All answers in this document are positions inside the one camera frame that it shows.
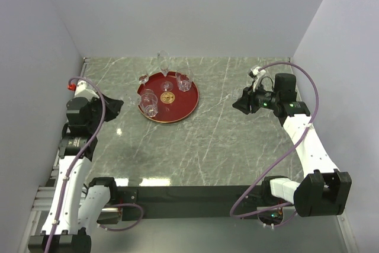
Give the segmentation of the clear faceted tumbler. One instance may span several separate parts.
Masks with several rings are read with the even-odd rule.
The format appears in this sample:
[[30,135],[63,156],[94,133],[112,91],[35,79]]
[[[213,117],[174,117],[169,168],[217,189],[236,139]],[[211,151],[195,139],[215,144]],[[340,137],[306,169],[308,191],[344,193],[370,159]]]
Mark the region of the clear faceted tumbler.
[[175,77],[178,89],[180,91],[187,92],[191,89],[194,78],[191,70],[178,70],[175,73]]
[[146,89],[141,94],[139,106],[146,117],[154,117],[158,114],[158,98],[151,89]]

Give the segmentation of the clear stemmed wine glass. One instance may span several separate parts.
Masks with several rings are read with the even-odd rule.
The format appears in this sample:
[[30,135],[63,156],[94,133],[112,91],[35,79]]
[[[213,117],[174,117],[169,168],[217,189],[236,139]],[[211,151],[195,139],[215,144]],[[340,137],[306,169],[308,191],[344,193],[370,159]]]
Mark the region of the clear stemmed wine glass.
[[140,84],[145,85],[149,81],[149,74],[145,72],[145,73],[139,75],[138,81]]

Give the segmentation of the tall clear champagne flute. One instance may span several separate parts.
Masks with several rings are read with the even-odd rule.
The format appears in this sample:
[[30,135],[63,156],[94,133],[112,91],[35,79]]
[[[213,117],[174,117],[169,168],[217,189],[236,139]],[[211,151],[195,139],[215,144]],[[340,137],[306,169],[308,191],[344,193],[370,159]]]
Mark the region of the tall clear champagne flute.
[[157,60],[158,60],[160,72],[162,73],[164,77],[164,81],[161,84],[161,89],[163,91],[171,91],[173,88],[173,84],[167,78],[167,75],[171,68],[169,53],[164,50],[159,51],[157,53]]

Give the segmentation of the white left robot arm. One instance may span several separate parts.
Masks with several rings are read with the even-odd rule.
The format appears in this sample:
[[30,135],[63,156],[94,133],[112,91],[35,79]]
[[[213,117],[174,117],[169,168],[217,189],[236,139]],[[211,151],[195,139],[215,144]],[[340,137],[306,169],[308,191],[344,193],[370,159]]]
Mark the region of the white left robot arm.
[[102,209],[114,206],[119,192],[114,178],[94,178],[83,192],[92,167],[98,128],[115,119],[122,100],[75,97],[66,104],[67,123],[59,144],[59,173],[48,217],[39,235],[31,236],[30,252],[90,252],[91,232]]

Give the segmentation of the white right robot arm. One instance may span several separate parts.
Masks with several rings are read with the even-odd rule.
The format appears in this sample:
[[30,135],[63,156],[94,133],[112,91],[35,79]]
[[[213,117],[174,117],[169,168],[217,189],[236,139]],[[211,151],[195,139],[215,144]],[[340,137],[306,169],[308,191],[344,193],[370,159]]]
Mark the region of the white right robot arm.
[[280,199],[294,205],[301,217],[337,216],[345,210],[352,180],[348,172],[341,172],[326,153],[312,123],[306,103],[297,101],[296,77],[278,73],[273,89],[264,88],[265,71],[249,73],[252,85],[243,90],[233,107],[245,114],[261,108],[273,111],[289,135],[303,169],[302,182],[287,177],[263,176],[261,200],[274,205]]

